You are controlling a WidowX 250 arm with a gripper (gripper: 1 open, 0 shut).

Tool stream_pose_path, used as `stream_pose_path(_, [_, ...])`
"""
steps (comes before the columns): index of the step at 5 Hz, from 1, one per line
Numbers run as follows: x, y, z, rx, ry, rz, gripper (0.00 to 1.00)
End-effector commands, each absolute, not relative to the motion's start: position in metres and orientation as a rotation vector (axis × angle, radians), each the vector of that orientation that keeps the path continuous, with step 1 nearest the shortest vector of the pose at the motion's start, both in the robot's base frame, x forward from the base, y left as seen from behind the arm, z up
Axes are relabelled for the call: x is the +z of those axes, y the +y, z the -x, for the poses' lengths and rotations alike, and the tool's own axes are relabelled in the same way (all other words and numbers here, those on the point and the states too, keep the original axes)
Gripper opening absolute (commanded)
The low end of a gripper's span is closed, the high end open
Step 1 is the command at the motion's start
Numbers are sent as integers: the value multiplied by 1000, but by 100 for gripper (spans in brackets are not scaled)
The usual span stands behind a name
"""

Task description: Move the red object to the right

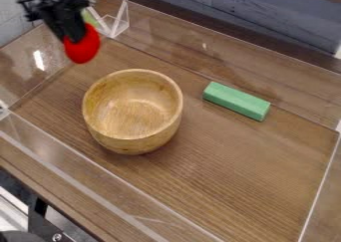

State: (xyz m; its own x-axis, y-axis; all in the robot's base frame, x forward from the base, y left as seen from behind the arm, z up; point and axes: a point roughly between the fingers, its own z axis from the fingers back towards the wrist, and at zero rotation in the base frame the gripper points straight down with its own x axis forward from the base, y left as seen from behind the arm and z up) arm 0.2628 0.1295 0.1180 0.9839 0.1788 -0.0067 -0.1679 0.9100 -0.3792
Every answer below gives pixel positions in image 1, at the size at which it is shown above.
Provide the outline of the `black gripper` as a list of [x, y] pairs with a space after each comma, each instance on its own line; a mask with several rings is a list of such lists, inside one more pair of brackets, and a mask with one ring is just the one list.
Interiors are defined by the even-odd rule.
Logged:
[[61, 41], [69, 38], [79, 43], [86, 37], [86, 22], [81, 10], [90, 6], [90, 0], [18, 0], [30, 21], [43, 18]]

